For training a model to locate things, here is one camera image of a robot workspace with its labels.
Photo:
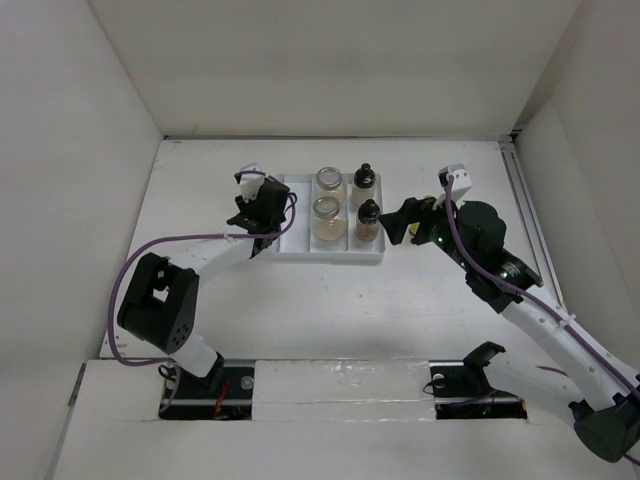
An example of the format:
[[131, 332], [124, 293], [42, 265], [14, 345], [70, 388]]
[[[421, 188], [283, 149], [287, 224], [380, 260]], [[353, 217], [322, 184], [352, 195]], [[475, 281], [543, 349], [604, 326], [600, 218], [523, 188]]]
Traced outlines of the round glass jar silver lid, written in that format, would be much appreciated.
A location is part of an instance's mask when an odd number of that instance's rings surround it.
[[327, 166], [318, 170], [314, 177], [314, 198], [335, 198], [342, 204], [347, 197], [346, 183], [341, 171]]

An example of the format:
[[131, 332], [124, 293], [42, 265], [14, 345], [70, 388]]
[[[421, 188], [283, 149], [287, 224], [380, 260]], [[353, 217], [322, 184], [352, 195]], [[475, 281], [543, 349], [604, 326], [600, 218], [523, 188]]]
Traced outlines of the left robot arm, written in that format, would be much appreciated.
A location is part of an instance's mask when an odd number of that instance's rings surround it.
[[148, 242], [127, 260], [110, 299], [109, 327], [153, 345], [174, 362], [174, 383], [185, 374], [205, 397], [222, 387], [224, 358], [195, 330], [199, 287], [268, 249], [295, 219], [296, 194], [284, 183], [247, 170], [236, 181], [238, 213], [223, 232]]

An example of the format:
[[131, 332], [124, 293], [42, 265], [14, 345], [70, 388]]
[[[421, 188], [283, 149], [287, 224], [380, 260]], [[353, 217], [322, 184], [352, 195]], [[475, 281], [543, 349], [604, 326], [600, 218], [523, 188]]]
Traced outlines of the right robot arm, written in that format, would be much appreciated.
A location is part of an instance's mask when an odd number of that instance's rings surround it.
[[473, 393], [508, 392], [567, 423], [600, 459], [616, 463], [639, 441], [639, 373], [616, 359], [543, 287], [540, 276], [504, 246], [506, 225], [491, 205], [409, 198], [380, 216], [397, 245], [417, 225], [414, 245], [433, 244], [460, 266], [473, 294], [529, 336], [555, 368], [520, 366], [514, 354], [486, 341], [463, 359]]

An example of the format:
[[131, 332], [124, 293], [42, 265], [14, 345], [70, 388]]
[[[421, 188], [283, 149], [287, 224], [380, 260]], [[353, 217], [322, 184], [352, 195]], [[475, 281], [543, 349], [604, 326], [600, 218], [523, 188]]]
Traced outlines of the black-cap bottle tan powder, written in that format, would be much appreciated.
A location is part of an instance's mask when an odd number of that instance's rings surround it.
[[375, 240], [379, 233], [380, 207], [373, 199], [360, 205], [356, 215], [355, 235], [363, 242]]

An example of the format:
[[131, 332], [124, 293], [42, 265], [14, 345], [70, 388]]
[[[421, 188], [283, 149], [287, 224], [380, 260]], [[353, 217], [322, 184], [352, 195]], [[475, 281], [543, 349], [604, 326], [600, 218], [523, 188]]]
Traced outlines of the black-cap bottle white powder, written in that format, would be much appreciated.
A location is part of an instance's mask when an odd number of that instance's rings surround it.
[[374, 197], [377, 175], [369, 163], [362, 163], [354, 172], [351, 190], [351, 203], [360, 207]]

